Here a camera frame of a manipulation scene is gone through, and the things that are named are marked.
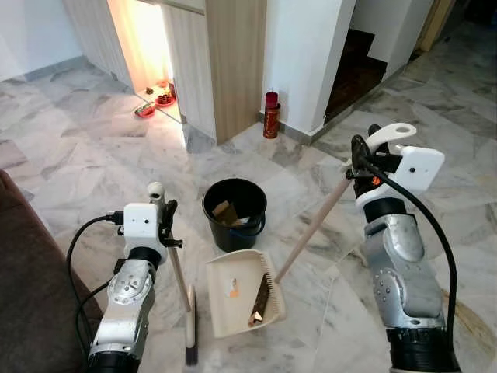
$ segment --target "white wall corner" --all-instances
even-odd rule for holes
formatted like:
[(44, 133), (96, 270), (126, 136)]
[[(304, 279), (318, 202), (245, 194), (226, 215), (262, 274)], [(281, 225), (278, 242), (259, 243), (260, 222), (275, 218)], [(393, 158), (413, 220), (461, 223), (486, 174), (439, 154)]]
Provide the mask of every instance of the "white wall corner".
[(412, 0), (398, 32), (384, 79), (405, 66), (416, 45), (433, 0)]
[(342, 57), (343, 47), (349, 31), (354, 5), (355, 1), (350, 0), (345, 0), (341, 3), (337, 2), (336, 25), (333, 32), (332, 45), (326, 62), (325, 73), (323, 75), (310, 132), (324, 125), (324, 115), (333, 83), (335, 82), (336, 72), (339, 68), (340, 58)]
[(368, 56), (389, 62), (412, 0), (357, 0), (350, 27), (374, 34)]
[[(280, 120), (298, 131), (312, 131), (323, 79), (332, 70), (328, 68), (330, 49), (338, 45), (333, 43), (335, 29), (337, 23), (346, 23), (340, 29), (348, 28), (350, 17), (342, 20), (340, 17), (346, 12), (341, 11), (352, 12), (354, 2), (268, 0), (261, 111), (264, 111), (264, 95), (274, 90), (279, 94)], [(335, 56), (336, 66), (340, 55), (341, 49)]]
[(82, 55), (62, 0), (0, 0), (0, 81)]

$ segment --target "wooden cabinet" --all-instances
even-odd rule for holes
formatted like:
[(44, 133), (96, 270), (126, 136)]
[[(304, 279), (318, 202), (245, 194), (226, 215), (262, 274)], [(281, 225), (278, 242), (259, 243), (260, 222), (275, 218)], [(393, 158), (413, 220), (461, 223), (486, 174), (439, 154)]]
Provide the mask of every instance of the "wooden cabinet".
[(176, 95), (186, 122), (216, 138), (209, 40), (205, 16), (162, 5)]
[(158, 0), (186, 121), (222, 143), (257, 121), (266, 0)]
[[(136, 3), (162, 11), (172, 70), (151, 66), (136, 35)], [(134, 87), (174, 76), (186, 122), (222, 143), (257, 121), (262, 97), (266, 0), (64, 0), (89, 60)]]

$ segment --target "red bowl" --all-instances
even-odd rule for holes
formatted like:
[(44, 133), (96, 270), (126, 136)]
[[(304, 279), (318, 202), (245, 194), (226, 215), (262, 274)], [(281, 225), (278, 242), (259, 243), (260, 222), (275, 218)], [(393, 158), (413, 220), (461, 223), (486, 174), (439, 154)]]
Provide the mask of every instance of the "red bowl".
[(175, 103), (176, 100), (174, 98), (171, 97), (171, 101), (169, 101), (168, 103), (166, 103), (164, 100), (159, 100), (159, 99), (156, 99), (155, 100), (155, 104), (157, 106), (160, 106), (160, 107), (167, 107), (167, 106), (171, 106), (173, 103)]
[(136, 115), (137, 117), (140, 117), (140, 118), (149, 118), (154, 114), (155, 114), (155, 107), (154, 106), (150, 106), (149, 109), (144, 110), (141, 113), (137, 113), (136, 110), (134, 111), (134, 115)]

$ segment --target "black bucket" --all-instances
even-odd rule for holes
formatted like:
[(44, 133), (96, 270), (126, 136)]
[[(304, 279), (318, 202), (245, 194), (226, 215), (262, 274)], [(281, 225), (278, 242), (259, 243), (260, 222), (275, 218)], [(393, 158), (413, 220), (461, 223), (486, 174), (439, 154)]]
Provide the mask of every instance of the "black bucket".
[[(230, 227), (214, 218), (213, 209), (225, 200), (233, 204), (239, 218), (250, 217), (247, 223)], [(266, 195), (248, 180), (226, 179), (215, 183), (203, 196), (202, 206), (216, 245), (226, 253), (250, 249), (266, 224)]]

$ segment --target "black cable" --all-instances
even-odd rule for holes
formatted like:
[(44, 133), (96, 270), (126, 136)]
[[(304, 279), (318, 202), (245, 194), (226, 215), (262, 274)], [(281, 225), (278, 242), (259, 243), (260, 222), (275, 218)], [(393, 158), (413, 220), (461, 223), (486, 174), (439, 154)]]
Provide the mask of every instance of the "black cable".
[(411, 192), (406, 190), (403, 186), (397, 184), (394, 180), (388, 178), (388, 176), (380, 171), (376, 166), (372, 165), (368, 162), (364, 157), (359, 157), (360, 162), (366, 169), (378, 177), (383, 183), (390, 186), (392, 189), (397, 190), (400, 194), (402, 194), (405, 198), (410, 200), (412, 204), (414, 204), (422, 213), (425, 215), (428, 222), (433, 226), (436, 235), (440, 242), (442, 243), (443, 251), (447, 257), (447, 262), (449, 264), (450, 271), (450, 288), (449, 288), (449, 305), (447, 307), (447, 342), (451, 351), (454, 351), (454, 316), (456, 314), (456, 291), (457, 291), (457, 269), (456, 269), (456, 261), (454, 259), (454, 255), (452, 254), (452, 249), (450, 248), (449, 241), (443, 233), (442, 227), (438, 224), (438, 221), (429, 212), (428, 208)]
[(75, 313), (75, 330), (76, 330), (76, 336), (78, 338), (79, 346), (82, 351), (83, 355), (83, 361), (86, 362), (88, 360), (88, 354), (89, 350), (86, 348), (85, 341), (82, 339), (82, 335), (79, 331), (79, 315), (84, 312), (83, 307), (85, 306), (86, 302), (89, 301), (91, 298), (93, 298), (95, 295), (97, 295), (99, 292), (101, 292), (103, 289), (105, 289), (107, 286), (109, 286), (110, 280), (108, 280), (105, 284), (101, 284), (100, 286), (97, 287), (94, 291), (92, 291), (90, 294), (88, 294), (79, 304), (78, 308), (76, 309)]
[[(75, 234), (71, 241), (71, 245), (69, 246), (68, 254), (66, 257), (66, 265), (67, 265), (67, 270), (68, 270), (68, 277), (69, 277), (69, 283), (71, 285), (71, 290), (75, 296), (76, 299), (76, 306), (79, 307), (81, 305), (81, 300), (78, 295), (78, 291), (76, 290), (76, 285), (75, 285), (75, 280), (72, 277), (72, 268), (71, 268), (71, 259), (72, 259), (72, 253), (75, 249), (76, 242), (79, 239), (79, 236), (87, 229), (90, 225), (98, 222), (98, 221), (105, 221), (109, 220), (109, 215), (106, 216), (99, 216), (98, 218), (94, 218), (90, 221), (87, 221)], [(92, 331), (90, 329), (90, 324), (88, 322), (88, 318), (86, 317), (85, 311), (82, 310), (82, 320), (83, 320), (83, 327), (85, 328), (85, 333), (88, 338), (88, 340), (92, 340)]]

